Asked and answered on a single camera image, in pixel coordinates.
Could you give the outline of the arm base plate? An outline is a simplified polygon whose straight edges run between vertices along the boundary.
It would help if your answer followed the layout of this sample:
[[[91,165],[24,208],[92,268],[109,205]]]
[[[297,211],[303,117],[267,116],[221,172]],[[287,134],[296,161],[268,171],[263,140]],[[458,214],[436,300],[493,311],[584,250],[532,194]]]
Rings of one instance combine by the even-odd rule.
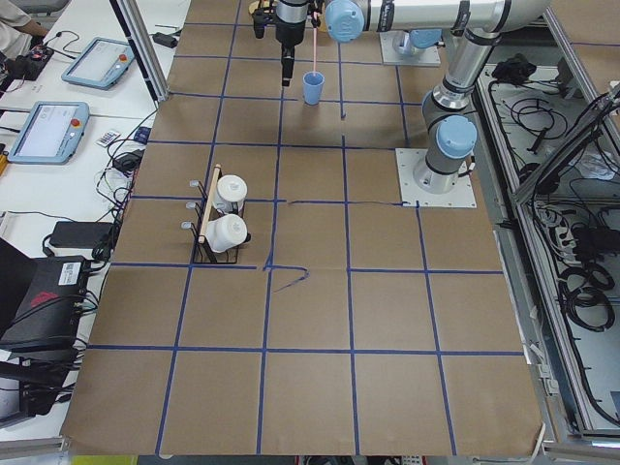
[[[383,63],[438,68],[441,64],[438,51],[441,40],[441,29],[383,32],[380,34]]]
[[[396,166],[401,202],[410,207],[476,208],[471,177],[462,160],[459,170],[443,175],[425,163],[427,150],[396,148]]]

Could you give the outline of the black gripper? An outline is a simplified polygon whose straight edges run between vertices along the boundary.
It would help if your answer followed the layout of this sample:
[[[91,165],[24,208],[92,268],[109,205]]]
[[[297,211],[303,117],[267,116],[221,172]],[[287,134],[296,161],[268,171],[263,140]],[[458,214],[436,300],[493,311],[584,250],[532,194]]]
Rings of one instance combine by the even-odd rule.
[[[282,66],[282,79],[281,83],[283,87],[289,87],[294,74],[295,68],[295,47],[281,45],[281,66]]]

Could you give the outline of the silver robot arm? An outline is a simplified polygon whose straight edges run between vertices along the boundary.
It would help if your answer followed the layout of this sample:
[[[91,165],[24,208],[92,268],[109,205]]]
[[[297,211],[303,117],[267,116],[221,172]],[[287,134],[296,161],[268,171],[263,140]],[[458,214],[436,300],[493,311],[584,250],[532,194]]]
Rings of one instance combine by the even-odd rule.
[[[413,58],[436,50],[442,29],[396,26],[395,1],[313,1],[309,18],[315,28],[323,28],[332,40],[346,44],[363,32],[380,35],[385,61]]]
[[[459,169],[478,140],[475,124],[464,114],[493,48],[506,32],[541,16],[546,1],[278,1],[253,14],[255,33],[272,24],[281,45],[282,83],[289,85],[295,47],[303,41],[306,22],[323,21],[329,37],[347,44],[364,32],[447,30],[456,39],[441,82],[428,91],[421,116],[428,147],[410,175],[431,195],[455,186]]]

